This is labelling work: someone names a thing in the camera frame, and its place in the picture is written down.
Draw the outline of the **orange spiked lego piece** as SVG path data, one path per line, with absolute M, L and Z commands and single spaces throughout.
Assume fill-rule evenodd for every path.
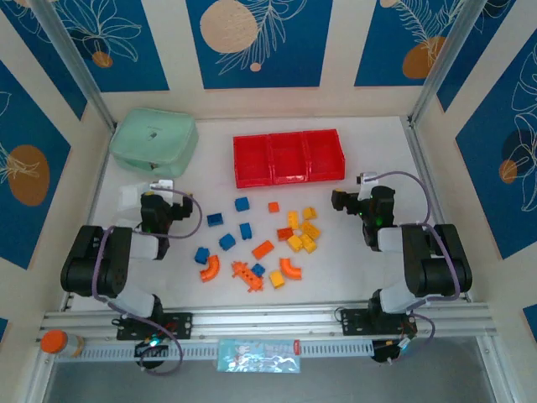
M 263 290 L 263 278 L 256 276 L 244 262 L 234 261 L 232 263 L 232 278 L 240 278 L 246 283 L 248 292 Z

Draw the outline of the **orange capped bottle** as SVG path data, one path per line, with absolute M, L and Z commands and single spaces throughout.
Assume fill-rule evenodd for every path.
M 80 356 L 85 347 L 82 337 L 60 329 L 49 330 L 41 338 L 39 344 L 44 353 L 68 358 Z

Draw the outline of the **clear plastic bag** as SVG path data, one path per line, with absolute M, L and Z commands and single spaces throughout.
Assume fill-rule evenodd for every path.
M 117 210 L 123 212 L 141 207 L 141 196 L 147 190 L 147 185 L 145 183 L 125 185 L 119 186 L 117 190 Z

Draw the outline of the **aluminium frame rail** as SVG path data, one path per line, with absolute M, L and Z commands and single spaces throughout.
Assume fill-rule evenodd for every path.
M 298 304 L 258 307 L 192 308 L 194 339 L 225 336 L 297 336 L 299 338 L 339 337 L 341 323 L 337 321 L 337 304 Z M 422 306 L 414 312 L 418 335 L 430 334 L 429 318 L 435 324 L 437 337 L 496 336 L 498 330 L 488 305 L 482 302 L 439 302 Z M 91 340 L 115 337 L 112 311 L 47 312 L 39 326 L 38 336 L 53 329 L 75 333 Z

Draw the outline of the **light blue printed packet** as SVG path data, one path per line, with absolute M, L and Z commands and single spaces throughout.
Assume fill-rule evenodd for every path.
M 299 374 L 300 343 L 277 339 L 222 339 L 216 368 L 229 373 Z

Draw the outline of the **aluminium side rail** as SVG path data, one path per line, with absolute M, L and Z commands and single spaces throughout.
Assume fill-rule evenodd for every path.
M 97 203 L 98 203 L 99 195 L 101 193 L 102 184 L 103 184 L 103 181 L 104 181 L 104 178 L 105 178 L 105 175 L 106 175 L 108 161 L 110 159 L 110 151 L 109 151 L 110 143 L 111 143 L 111 140 L 108 141 L 108 144 L 107 144 L 107 146 L 105 148 L 105 154 L 104 154 L 102 164 L 101 164 L 101 167 L 100 167 L 100 170 L 99 170 L 99 176 L 97 177 L 96 186 L 95 186 L 95 189 L 94 189 L 94 192 L 93 192 L 93 196 L 92 196 L 92 199 L 91 199 L 91 205 L 90 205 L 88 213 L 87 213 L 85 224 L 92 224 L 93 218 L 95 216 L 96 206 L 97 206 Z M 65 291 L 63 296 L 62 296 L 61 302 L 60 302 L 60 311 L 61 312 L 70 310 L 71 300 L 72 300 L 71 293 Z
M 422 223 L 404 225 L 404 262 L 409 268 L 405 277 L 418 297 L 455 301 L 470 290 L 472 270 L 455 225 L 443 216 L 418 135 L 405 120 L 401 123 L 427 206 Z

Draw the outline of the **orange curved lego piece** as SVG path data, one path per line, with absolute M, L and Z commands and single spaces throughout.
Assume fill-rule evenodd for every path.
M 279 268 L 284 277 L 291 280 L 302 280 L 302 269 L 294 266 L 290 258 L 280 258 Z
M 200 271 L 200 277 L 202 282 L 208 282 L 214 280 L 220 271 L 220 260 L 217 255 L 212 255 L 207 260 L 207 267 Z

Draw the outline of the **mint green zipper pouch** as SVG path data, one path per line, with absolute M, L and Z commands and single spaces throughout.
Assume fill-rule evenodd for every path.
M 176 178 L 186 171 L 198 139 L 190 114 L 136 107 L 118 124 L 109 151 L 127 170 Z

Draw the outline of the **aluminium frame post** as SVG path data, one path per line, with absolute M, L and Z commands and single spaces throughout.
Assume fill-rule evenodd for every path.
M 474 24 L 485 7 L 487 0 L 465 0 L 437 59 L 425 79 L 420 95 L 408 116 L 409 126 L 416 128 L 430 102 L 438 92 L 452 67 Z
M 53 5 L 47 0 L 28 0 L 28 3 L 76 85 L 80 88 L 86 100 L 94 107 L 97 115 L 105 123 L 109 131 L 114 133 L 117 122 L 102 99 L 101 92 L 93 76 Z

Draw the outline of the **long orange lego brick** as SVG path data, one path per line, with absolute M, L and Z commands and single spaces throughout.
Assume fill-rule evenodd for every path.
M 257 248 L 255 248 L 252 251 L 252 254 L 255 259 L 260 260 L 264 256 L 266 256 L 268 253 L 272 252 L 274 250 L 274 245 L 269 241 L 266 240 L 263 243 L 261 243 Z

